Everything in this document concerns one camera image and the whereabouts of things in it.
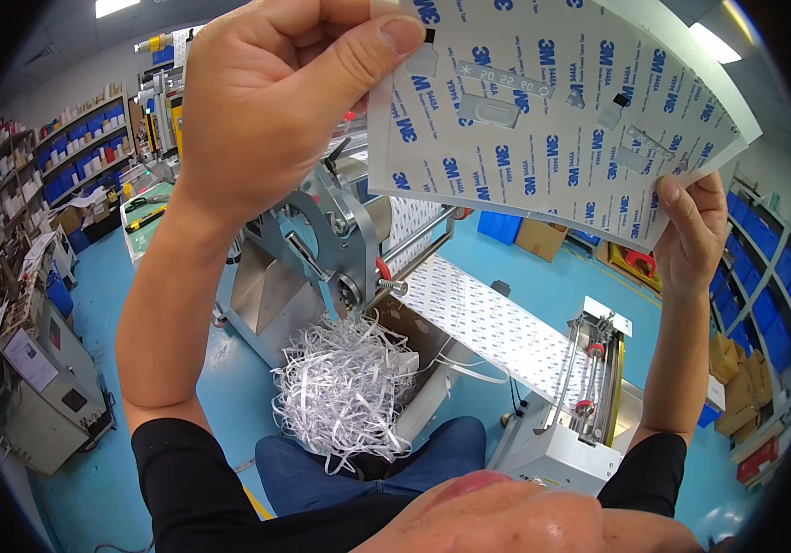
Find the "blue jeans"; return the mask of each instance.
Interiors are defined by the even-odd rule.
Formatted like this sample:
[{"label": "blue jeans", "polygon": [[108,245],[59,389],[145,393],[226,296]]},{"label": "blue jeans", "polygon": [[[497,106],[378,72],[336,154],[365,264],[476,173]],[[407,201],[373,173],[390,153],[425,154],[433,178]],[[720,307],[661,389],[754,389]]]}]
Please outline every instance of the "blue jeans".
[{"label": "blue jeans", "polygon": [[401,471],[370,482],[338,474],[328,476],[318,456],[288,438],[262,438],[257,442],[255,459],[266,498],[283,517],[368,494],[422,494],[443,481],[485,468],[486,440],[485,427],[477,418],[452,418],[439,426],[417,452],[395,462],[393,467],[404,467]]}]

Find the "right hand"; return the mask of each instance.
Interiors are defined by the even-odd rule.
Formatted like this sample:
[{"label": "right hand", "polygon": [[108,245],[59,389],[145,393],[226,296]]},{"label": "right hand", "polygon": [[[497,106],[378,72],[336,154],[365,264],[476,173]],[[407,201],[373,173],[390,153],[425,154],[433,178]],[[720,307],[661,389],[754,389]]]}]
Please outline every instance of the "right hand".
[{"label": "right hand", "polygon": [[663,296],[709,293],[727,240],[727,199],[717,171],[681,188],[672,176],[656,183],[660,202],[671,219],[654,248]]},{"label": "right hand", "polygon": [[369,0],[254,0],[202,28],[172,201],[235,234],[296,188],[344,114],[423,43],[415,18],[369,15]]}]

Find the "red box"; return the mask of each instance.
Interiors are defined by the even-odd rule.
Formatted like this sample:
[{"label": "red box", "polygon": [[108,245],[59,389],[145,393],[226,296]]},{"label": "red box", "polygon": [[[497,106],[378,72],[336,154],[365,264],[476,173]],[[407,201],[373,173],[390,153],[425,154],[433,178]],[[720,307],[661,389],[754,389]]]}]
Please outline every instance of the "red box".
[{"label": "red box", "polygon": [[736,480],[743,484],[752,480],[767,465],[773,463],[779,457],[779,441],[776,436],[770,438],[761,448],[745,459],[736,469]]}]

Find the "ceiling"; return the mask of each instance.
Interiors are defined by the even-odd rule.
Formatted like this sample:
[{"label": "ceiling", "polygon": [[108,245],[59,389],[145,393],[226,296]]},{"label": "ceiling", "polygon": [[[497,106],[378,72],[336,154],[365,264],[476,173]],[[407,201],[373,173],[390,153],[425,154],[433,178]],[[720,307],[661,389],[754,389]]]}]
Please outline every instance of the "ceiling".
[{"label": "ceiling", "polygon": [[[701,19],[716,23],[726,18],[719,8],[721,0],[662,2],[686,25]],[[94,0],[54,0],[3,79],[0,105],[8,105],[19,94],[29,94],[67,67],[116,44],[162,29],[208,21],[242,4],[244,0],[142,0],[136,6],[97,19]],[[49,44],[53,45],[54,53],[25,66],[27,60]],[[724,69],[755,113],[764,139],[791,152],[791,109],[760,50],[748,44],[733,47],[743,51],[743,60],[727,64]]]}]

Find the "black t-shirt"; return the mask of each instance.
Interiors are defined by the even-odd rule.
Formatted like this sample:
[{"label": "black t-shirt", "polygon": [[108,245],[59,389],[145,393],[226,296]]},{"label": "black t-shirt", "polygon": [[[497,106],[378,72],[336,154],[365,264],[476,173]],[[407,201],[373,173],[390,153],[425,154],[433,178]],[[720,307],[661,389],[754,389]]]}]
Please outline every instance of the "black t-shirt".
[{"label": "black t-shirt", "polygon": [[[348,551],[377,534],[413,501],[375,494],[261,521],[217,440],[178,418],[141,425],[132,437],[143,501],[157,551]],[[687,447],[673,434],[633,448],[598,494],[604,507],[675,516]]]}]

